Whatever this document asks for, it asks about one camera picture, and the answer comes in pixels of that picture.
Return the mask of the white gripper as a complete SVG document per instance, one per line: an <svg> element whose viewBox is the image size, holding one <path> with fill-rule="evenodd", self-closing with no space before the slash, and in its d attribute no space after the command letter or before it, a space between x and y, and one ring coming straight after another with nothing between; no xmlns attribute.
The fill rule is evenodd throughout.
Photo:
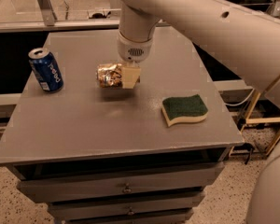
<svg viewBox="0 0 280 224"><path fill-rule="evenodd" d="M152 40L145 42L134 42L122 34L118 36L118 52L122 60L126 62L140 63L144 61L152 46ZM121 72L121 82L123 89L133 89L138 79L140 78L141 68L124 66Z"/></svg>

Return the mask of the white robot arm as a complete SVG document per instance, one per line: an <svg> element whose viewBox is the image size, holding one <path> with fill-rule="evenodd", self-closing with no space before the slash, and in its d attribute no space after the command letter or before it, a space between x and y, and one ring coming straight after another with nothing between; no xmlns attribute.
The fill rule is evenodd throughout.
<svg viewBox="0 0 280 224"><path fill-rule="evenodd" d="M123 60L146 59L129 50L150 49L164 20L280 108L280 20L225 0L120 1Z"/></svg>

